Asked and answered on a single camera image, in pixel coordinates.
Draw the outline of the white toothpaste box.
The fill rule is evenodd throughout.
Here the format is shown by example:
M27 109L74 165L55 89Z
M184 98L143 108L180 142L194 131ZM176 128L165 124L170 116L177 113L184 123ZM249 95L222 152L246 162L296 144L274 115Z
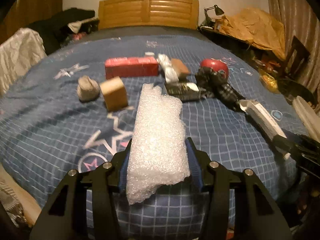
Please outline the white toothpaste box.
M271 141L276 135L287 139L287 136L276 120L261 103L255 100L240 100L239 106L242 111L248 114L259 125Z

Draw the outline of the white foam packing piece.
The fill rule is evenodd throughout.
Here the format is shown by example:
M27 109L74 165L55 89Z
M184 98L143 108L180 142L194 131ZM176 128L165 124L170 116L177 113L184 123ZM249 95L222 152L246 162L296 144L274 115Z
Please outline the white foam packing piece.
M162 185L190 176L180 99L159 86L142 86L127 166L126 197L130 205L151 197Z

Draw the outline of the black plastic bag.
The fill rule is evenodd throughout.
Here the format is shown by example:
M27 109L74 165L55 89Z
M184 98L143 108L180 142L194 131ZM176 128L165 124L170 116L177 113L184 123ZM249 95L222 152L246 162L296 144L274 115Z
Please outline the black plastic bag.
M228 109L242 112L240 100L246 98L238 93L219 72L200 67L195 74L196 84L207 98L219 99Z

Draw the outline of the tan sponge cube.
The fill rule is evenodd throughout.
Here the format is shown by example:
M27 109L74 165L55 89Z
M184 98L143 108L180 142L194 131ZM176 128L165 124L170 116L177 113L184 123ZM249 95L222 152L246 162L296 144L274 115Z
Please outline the tan sponge cube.
M126 88L120 77L102 82L100 90L109 112L118 111L128 106Z

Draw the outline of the white floral plastic basin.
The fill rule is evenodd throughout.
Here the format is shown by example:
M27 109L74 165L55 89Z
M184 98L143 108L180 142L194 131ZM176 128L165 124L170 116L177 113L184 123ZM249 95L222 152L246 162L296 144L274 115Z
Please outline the white floral plastic basin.
M311 106L301 97L297 96L292 105L298 114L300 120L306 127L309 136L320 142L320 119Z

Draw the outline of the dark wooden chair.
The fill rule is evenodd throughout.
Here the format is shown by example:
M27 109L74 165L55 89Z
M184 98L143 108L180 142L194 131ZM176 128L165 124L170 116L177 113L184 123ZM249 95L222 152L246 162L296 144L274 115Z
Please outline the dark wooden chair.
M310 53L300 40L293 36L291 47L284 62L285 73L296 79L302 68L307 64Z

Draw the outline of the dark cluttered desk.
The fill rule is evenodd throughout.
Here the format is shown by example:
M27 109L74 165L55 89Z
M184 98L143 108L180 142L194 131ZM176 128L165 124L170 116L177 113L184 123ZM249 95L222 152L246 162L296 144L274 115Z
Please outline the dark cluttered desk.
M197 29L215 44L244 60L253 69L262 69L275 79L287 77L284 64L285 55L278 49L263 47L253 42L240 40L208 26L201 25Z

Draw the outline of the red apple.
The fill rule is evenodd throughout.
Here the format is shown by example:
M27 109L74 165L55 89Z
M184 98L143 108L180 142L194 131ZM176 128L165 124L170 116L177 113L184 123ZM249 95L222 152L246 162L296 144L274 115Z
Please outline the red apple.
M216 60L213 58L204 59L200 63L200 67L207 67L212 69L215 72L218 72L223 75L223 77L227 80L229 77L229 69L226 63L221 60Z

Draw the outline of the grey rolled sock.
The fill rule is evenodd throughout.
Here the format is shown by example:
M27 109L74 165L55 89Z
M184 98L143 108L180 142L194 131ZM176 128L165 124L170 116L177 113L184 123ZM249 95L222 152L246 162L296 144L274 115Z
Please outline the grey rolled sock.
M100 95L100 88L97 81L85 75L78 79L77 95L81 102L90 102Z

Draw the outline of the brown patterned curtain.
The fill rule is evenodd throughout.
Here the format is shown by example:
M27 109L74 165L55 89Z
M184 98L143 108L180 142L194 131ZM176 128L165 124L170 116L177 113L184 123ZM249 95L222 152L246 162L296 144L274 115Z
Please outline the brown patterned curtain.
M270 14L282 22L288 51L296 36L310 52L308 64L297 78L311 92L319 92L319 19L307 0L268 0Z

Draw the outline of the black white printed packet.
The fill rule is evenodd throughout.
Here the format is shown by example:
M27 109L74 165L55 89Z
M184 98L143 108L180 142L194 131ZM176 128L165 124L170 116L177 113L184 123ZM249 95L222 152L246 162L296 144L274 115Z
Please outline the black white printed packet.
M201 98L198 86L192 82L166 83L165 90L168 95L179 98L182 102L197 101Z

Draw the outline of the crumpled brown paper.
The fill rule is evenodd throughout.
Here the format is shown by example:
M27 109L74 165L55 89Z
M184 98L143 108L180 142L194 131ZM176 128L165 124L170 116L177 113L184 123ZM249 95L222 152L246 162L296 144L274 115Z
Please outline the crumpled brown paper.
M245 8L233 16L223 15L216 19L215 29L285 60L284 25L261 9Z

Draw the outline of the brown sponge block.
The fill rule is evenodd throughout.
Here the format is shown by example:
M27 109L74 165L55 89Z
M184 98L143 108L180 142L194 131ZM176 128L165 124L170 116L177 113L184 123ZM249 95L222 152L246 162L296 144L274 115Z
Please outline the brown sponge block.
M184 79L190 75L190 70L180 59L171 59L171 65L179 79Z

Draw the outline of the white rolled sock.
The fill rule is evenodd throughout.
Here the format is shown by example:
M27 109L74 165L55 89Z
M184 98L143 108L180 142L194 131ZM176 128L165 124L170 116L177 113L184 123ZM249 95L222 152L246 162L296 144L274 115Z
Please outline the white rolled sock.
M172 66L172 62L165 54L158 54L157 61L159 62L163 72L166 83L177 83L179 81L178 75Z

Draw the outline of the red rectangular box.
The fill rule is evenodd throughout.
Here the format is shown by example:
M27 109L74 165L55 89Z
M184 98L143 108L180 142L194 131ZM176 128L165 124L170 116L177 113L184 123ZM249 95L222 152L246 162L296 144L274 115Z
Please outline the red rectangular box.
M154 57L115 57L105 61L106 79L114 77L158 76L159 66Z

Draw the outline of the black desk lamp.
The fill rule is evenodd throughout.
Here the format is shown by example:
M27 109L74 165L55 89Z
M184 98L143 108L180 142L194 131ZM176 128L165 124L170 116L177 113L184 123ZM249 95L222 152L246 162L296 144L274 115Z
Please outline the black desk lamp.
M202 25L207 27L213 27L216 21L216 19L213 16L210 16L209 13L214 14L214 16L222 16L225 14L225 12L216 4L211 7L204 8L204 22Z

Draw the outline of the white silvery plastic sheet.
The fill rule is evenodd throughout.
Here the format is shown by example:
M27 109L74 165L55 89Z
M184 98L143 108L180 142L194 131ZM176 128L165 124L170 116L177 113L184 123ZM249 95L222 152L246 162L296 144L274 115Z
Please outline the white silvery plastic sheet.
M1 95L47 56L43 39L30 28L20 28L1 44Z

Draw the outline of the grey bed sheet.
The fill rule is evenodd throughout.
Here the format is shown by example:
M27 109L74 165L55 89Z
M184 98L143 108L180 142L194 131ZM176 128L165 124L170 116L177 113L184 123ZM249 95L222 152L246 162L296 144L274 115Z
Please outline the grey bed sheet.
M103 40L107 38L122 38L126 36L154 35L181 35L195 37L204 41L209 40L199 31L193 29L166 26L132 26L102 29L89 35L85 35L82 39L76 40L75 43Z

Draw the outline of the black clothes pile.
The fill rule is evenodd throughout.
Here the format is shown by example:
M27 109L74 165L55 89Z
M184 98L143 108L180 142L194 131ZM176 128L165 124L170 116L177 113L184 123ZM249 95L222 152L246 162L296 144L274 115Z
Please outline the black clothes pile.
M46 54L50 55L59 50L61 44L63 44L68 35L72 33L68 26L69 23L86 20L94 16L94 10L71 8L58 12L49 19L30 23L26 28L30 28L39 33L43 40Z

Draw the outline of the wooden bed headboard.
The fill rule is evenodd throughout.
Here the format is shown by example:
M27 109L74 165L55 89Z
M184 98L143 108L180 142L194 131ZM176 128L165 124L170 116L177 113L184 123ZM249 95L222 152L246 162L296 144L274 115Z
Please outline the wooden bed headboard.
M196 29L198 0L104 0L99 2L98 29L165 26Z

